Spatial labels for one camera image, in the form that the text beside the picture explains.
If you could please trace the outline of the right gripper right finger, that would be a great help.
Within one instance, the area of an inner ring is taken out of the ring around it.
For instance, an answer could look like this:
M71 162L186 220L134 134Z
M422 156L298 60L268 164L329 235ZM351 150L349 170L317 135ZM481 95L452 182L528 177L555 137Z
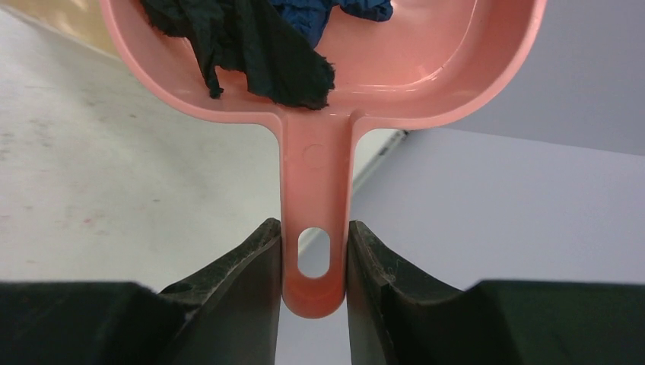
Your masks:
M642 364L644 287L481 281L452 287L349 226L354 364Z

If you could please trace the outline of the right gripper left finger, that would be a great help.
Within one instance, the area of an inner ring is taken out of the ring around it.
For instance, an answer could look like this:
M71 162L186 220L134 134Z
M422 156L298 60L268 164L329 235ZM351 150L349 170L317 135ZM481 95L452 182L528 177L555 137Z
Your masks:
M3 364L272 364L281 225L160 292L125 281L4 281Z

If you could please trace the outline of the pink plastic dustpan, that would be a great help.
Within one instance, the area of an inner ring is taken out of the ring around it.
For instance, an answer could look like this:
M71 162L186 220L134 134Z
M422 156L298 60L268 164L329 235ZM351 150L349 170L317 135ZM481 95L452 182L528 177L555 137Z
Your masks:
M277 139L281 295L308 319L345 297L354 151L377 129L460 120L524 63L544 1L394 1L389 21L325 11L316 48L268 1L102 1L110 39L154 96Z

